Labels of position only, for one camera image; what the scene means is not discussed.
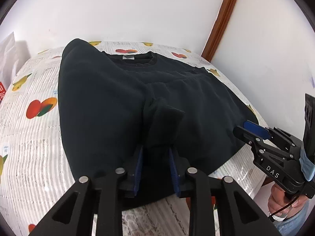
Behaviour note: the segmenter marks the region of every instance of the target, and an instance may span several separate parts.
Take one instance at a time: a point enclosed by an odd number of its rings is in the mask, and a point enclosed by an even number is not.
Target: metal rivet
[[[86,183],[87,181],[89,181],[89,178],[87,176],[82,176],[79,178],[79,182],[82,184]]]
[[[193,168],[193,167],[188,168],[187,171],[189,174],[196,174],[197,173],[197,169]]]
[[[233,178],[230,177],[230,176],[225,176],[223,179],[224,179],[224,181],[227,182],[227,183],[232,183],[232,182],[233,182]]]
[[[116,172],[116,174],[122,174],[122,173],[125,173],[125,169],[124,168],[116,168],[115,172]]]

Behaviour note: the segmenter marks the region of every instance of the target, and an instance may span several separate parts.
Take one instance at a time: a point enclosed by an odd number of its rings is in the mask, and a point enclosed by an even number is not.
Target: blue sleeve
[[[306,220],[307,211],[308,201],[305,203],[300,212],[298,212],[288,220],[284,220],[283,223],[276,226],[282,236],[295,236]]]

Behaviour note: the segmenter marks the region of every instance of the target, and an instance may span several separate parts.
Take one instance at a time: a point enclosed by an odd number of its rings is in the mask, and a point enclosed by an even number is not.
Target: wall
[[[0,26],[12,31],[33,56],[87,41],[142,41],[201,54],[222,0],[18,0]]]
[[[238,0],[213,60],[269,126],[302,138],[315,33],[293,0]]]

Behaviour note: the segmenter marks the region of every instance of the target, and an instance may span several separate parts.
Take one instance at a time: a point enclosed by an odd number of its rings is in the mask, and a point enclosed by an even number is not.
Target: red price tag
[[[2,101],[4,94],[5,94],[6,90],[2,84],[2,82],[0,82],[0,101]]]

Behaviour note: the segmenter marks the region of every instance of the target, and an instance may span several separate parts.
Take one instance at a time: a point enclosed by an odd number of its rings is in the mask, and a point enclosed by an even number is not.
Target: human hand
[[[277,213],[276,216],[280,216],[281,214],[288,214],[286,218],[294,216],[304,207],[307,199],[308,198],[305,195],[299,196],[298,199],[292,204],[291,210],[289,210],[289,207],[287,207],[286,209]],[[289,204],[289,202],[289,199],[284,195],[284,190],[275,183],[271,187],[271,195],[268,200],[269,211],[274,213],[285,205]]]

